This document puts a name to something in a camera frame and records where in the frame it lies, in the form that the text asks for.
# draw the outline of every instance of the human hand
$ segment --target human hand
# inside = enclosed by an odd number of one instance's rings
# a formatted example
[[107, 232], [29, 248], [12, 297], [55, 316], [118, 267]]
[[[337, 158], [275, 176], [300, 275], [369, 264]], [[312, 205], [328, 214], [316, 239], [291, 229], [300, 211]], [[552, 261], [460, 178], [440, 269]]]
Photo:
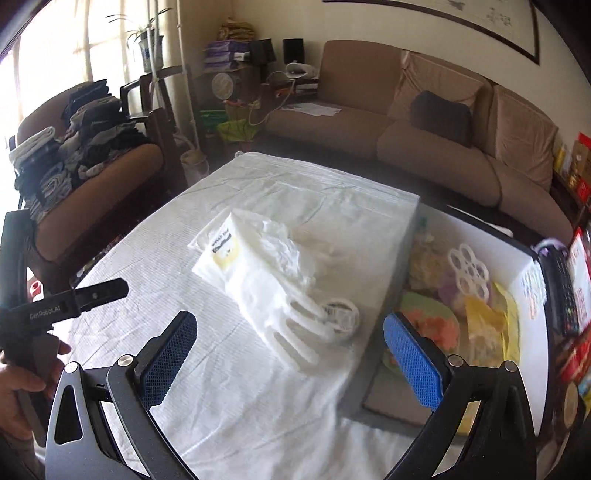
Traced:
[[[60, 342], [57, 353], [65, 355], [71, 350], [70, 345]], [[0, 355], [0, 430], [18, 440], [30, 440], [33, 432], [18, 404], [16, 390], [43, 391], [48, 399], [53, 399], [62, 370], [64, 370], [64, 363], [56, 358], [45, 383], [29, 370], [7, 365], [2, 353]]]

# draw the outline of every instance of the wooden chair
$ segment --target wooden chair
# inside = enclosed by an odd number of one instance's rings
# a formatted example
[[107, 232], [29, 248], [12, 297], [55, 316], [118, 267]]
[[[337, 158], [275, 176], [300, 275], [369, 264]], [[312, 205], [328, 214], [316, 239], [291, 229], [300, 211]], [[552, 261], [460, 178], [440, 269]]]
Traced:
[[[157, 72], [158, 86], [160, 87], [160, 92], [162, 93], [162, 100], [164, 102], [163, 108], [166, 111], [166, 114], [168, 116], [168, 122], [170, 123], [170, 127], [173, 130], [173, 132], [176, 132], [176, 130], [177, 130], [177, 123], [176, 123], [176, 120], [174, 117], [173, 104], [172, 104], [172, 101], [170, 100], [170, 95], [168, 93], [168, 87], [166, 85], [165, 80], [167, 78], [174, 76], [174, 75], [182, 75], [182, 74], [183, 74], [183, 67], [180, 65], [166, 67], [166, 68], [160, 69]], [[189, 78], [192, 78], [190, 70], [188, 70], [188, 76], [189, 76]], [[126, 112], [129, 113], [129, 102], [127, 100], [126, 95], [124, 95], [123, 90], [126, 89], [126, 91], [129, 92], [130, 89], [133, 89], [138, 86], [139, 86], [139, 97], [140, 97], [140, 101], [141, 101], [141, 108], [143, 111], [149, 111], [152, 108], [152, 99], [150, 96], [151, 84], [152, 84], [152, 74], [146, 73], [145, 75], [142, 75], [138, 80], [135, 80], [131, 83], [128, 83], [124, 87], [121, 87], [121, 91], [122, 91], [121, 92], [121, 102], [123, 104], [122, 111], [124, 113], [126, 113]], [[193, 108], [199, 109], [199, 103], [197, 101], [197, 97], [195, 95], [195, 92], [192, 88], [189, 88], [189, 95], [190, 95], [190, 100], [191, 100], [191, 106]], [[195, 116], [196, 116], [196, 120], [197, 120], [197, 125], [196, 125], [197, 136], [199, 137], [199, 142], [203, 143], [204, 139], [205, 139], [205, 130], [203, 129], [203, 125], [199, 121], [199, 115], [197, 113], [195, 113]]]
[[[125, 102], [129, 90], [139, 86], [139, 81], [135, 83], [125, 87]], [[70, 94], [84, 85], [56, 95], [26, 117], [18, 127], [17, 145], [50, 125], [56, 135], [64, 134], [61, 113]], [[153, 144], [119, 157], [74, 190], [37, 225], [27, 262], [51, 293], [68, 289], [71, 277], [113, 239], [187, 188], [166, 112], [156, 109], [128, 118], [145, 125]]]

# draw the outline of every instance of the white mattress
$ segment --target white mattress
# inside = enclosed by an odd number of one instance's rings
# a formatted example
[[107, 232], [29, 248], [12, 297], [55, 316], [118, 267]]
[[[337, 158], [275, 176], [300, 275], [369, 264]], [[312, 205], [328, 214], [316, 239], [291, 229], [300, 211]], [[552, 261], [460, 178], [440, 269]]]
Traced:
[[[73, 345], [70, 359], [94, 368], [136, 354], [179, 310], [197, 317], [197, 342], [151, 413], [202, 480], [381, 480], [412, 439], [340, 419], [336, 403], [378, 319], [417, 205], [412, 194], [346, 173], [241, 155], [146, 219], [83, 282], [122, 277], [130, 288], [125, 300], [56, 331]], [[315, 294], [359, 306], [362, 327], [351, 343], [318, 344], [320, 365], [290, 371], [231, 300], [191, 273], [199, 253], [187, 245], [226, 206], [303, 226], [335, 244], [338, 265]], [[112, 428], [130, 466], [141, 469], [121, 425]], [[457, 454], [452, 448], [442, 467]]]

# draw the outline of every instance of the potted plant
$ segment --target potted plant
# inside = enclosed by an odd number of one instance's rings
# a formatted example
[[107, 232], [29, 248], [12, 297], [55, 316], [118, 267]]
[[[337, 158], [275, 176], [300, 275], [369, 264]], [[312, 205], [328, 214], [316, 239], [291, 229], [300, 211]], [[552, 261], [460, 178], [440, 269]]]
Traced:
[[[157, 15], [162, 15], [163, 13], [172, 10], [172, 8], [163, 8]], [[144, 72], [150, 73], [152, 72], [152, 65], [150, 65], [150, 48], [148, 46], [148, 30], [150, 31], [150, 38], [152, 38], [152, 51], [154, 51], [155, 46], [155, 36], [156, 32], [154, 29], [154, 21], [156, 17], [150, 18], [150, 21], [147, 25], [139, 24], [133, 20], [131, 20], [125, 14], [113, 14], [107, 15], [105, 18], [110, 18], [109, 23], [117, 22], [122, 20], [124, 22], [130, 22], [135, 25], [133, 30], [128, 30], [125, 33], [128, 33], [129, 36], [127, 37], [127, 48], [129, 48], [129, 42], [139, 43], [139, 49], [142, 54], [142, 62], [144, 64]], [[162, 58], [162, 39], [164, 38], [163, 35], [158, 36], [158, 51], [156, 58], [154, 60], [154, 66], [156, 70], [161, 69], [164, 66], [164, 60]]]

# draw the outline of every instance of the finger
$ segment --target finger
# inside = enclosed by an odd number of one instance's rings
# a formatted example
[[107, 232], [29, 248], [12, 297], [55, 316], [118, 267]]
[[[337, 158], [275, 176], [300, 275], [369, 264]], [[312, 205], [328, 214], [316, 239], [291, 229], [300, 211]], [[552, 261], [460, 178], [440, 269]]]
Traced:
[[14, 417], [7, 419], [2, 429], [17, 440], [30, 440], [33, 437], [29, 422], [20, 411]]
[[58, 383], [60, 381], [61, 373], [64, 370], [64, 362], [62, 362], [59, 358], [56, 358], [51, 366], [51, 370], [49, 372], [49, 378], [53, 380], [54, 383]]
[[281, 360], [287, 367], [299, 371], [300, 366], [289, 353], [283, 348], [283, 346], [277, 341], [275, 335], [271, 329], [267, 329], [263, 336], [263, 341], [267, 344], [267, 347], [271, 352], [275, 352], [277, 358]]
[[57, 349], [58, 355], [67, 355], [72, 351], [72, 347], [68, 345], [66, 342], [60, 341], [60, 346]]
[[45, 394], [46, 399], [53, 400], [56, 396], [56, 391], [57, 391], [57, 383], [54, 383], [53, 381], [49, 381], [47, 383], [45, 390], [43, 390], [43, 393]]
[[296, 323], [299, 323], [306, 330], [315, 333], [327, 341], [332, 341], [335, 338], [335, 330], [328, 326], [323, 325], [317, 320], [311, 319], [305, 315], [302, 315], [295, 308], [291, 307], [288, 310], [288, 316]]
[[277, 331], [289, 343], [296, 352], [298, 352], [305, 360], [312, 365], [317, 365], [320, 362], [320, 356], [316, 351], [307, 346], [294, 332], [290, 330], [285, 322], [276, 325]]
[[0, 385], [9, 390], [28, 392], [40, 392], [46, 387], [45, 382], [32, 372], [13, 365], [0, 368]]
[[310, 312], [314, 317], [317, 317], [320, 320], [324, 320], [327, 317], [327, 313], [324, 311], [324, 309], [308, 295], [297, 295], [292, 297], [291, 304], [300, 305], [304, 308], [305, 313]]

